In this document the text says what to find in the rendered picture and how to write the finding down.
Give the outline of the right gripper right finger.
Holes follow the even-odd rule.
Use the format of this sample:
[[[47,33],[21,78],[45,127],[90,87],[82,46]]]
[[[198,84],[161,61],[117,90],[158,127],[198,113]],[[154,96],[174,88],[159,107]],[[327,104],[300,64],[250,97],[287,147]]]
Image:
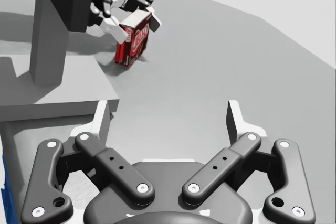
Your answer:
[[[278,139],[271,143],[263,128],[244,121],[236,100],[228,102],[226,126],[230,147],[222,149],[183,185],[183,201],[198,206],[222,183],[237,190],[257,170],[267,174],[274,190],[264,201],[266,219],[314,223],[316,213],[296,142]]]

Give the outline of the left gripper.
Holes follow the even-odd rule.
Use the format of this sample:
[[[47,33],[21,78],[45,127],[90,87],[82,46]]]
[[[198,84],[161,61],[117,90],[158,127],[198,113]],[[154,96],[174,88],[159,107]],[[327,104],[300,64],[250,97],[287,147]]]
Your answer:
[[[155,15],[152,7],[154,0],[91,0],[88,27],[100,25],[100,28],[110,33],[119,44],[125,42],[128,37],[120,27],[118,19],[112,15],[112,10],[119,8],[125,12],[134,12],[137,9],[151,13],[150,30],[156,32],[161,26],[161,21]]]

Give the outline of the grey stand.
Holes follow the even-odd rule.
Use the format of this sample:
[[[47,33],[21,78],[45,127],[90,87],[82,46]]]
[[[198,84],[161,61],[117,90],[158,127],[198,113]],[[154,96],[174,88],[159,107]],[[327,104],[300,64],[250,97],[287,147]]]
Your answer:
[[[66,53],[69,32],[51,0],[35,0],[32,49],[0,55],[0,122],[109,111],[119,97],[93,56]]]

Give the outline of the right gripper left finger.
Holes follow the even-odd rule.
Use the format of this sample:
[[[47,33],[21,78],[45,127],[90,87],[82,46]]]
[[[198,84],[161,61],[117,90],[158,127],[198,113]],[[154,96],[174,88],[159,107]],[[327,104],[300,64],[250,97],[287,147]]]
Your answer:
[[[155,199],[154,186],[105,141],[110,111],[106,100],[99,101],[90,123],[74,128],[69,139],[42,141],[36,151],[24,204],[22,223],[64,223],[74,214],[69,196],[62,187],[68,175],[78,170],[108,177],[136,205]]]

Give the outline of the red carton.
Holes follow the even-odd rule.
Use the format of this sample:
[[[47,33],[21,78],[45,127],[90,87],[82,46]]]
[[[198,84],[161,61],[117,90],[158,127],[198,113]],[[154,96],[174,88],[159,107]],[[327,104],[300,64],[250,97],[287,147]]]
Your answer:
[[[116,64],[129,68],[145,51],[151,17],[150,12],[136,10],[120,23],[119,26],[127,33],[127,38],[123,43],[117,43]]]

